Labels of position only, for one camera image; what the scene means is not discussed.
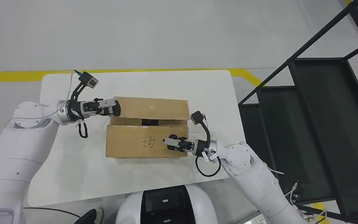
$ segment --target box lid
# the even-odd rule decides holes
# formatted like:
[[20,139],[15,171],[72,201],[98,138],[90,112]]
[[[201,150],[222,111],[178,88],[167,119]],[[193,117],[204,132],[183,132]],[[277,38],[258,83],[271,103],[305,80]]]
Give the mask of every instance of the box lid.
[[189,120],[187,100],[136,97],[117,97],[121,106],[120,118],[158,120]]

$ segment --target white robot body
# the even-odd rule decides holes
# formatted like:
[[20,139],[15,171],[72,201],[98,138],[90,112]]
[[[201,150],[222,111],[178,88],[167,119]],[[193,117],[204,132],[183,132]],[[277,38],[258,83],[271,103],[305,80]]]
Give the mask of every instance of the white robot body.
[[[187,195],[177,197],[182,191]],[[186,199],[189,199],[189,203],[184,202],[182,199],[188,196]],[[187,212],[172,213],[180,209]],[[116,224],[140,223],[218,224],[218,219],[209,196],[198,186],[190,184],[136,192],[128,196],[118,211]]]

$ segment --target stair step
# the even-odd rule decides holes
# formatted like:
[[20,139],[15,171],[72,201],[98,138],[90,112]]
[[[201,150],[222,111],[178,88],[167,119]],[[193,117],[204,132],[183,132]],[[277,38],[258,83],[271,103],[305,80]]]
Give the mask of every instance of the stair step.
[[263,87],[257,97],[284,193],[298,181],[299,203],[333,199],[295,87]]
[[315,130],[343,215],[358,214],[358,84],[344,59],[296,59],[289,65]]
[[246,143],[263,162],[276,169],[259,104],[244,104],[239,110]]

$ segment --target box opening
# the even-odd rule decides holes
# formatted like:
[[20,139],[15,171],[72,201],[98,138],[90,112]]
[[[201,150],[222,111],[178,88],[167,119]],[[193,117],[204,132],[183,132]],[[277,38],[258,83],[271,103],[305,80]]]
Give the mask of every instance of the box opening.
[[157,119],[142,119],[142,126],[159,126]]

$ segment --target open cardboard box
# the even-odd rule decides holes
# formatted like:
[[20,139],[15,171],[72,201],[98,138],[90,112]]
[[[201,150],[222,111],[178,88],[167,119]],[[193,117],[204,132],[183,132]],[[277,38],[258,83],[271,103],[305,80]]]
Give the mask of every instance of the open cardboard box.
[[117,97],[121,114],[107,126],[106,157],[171,158],[186,152],[168,150],[171,134],[188,137],[186,100]]

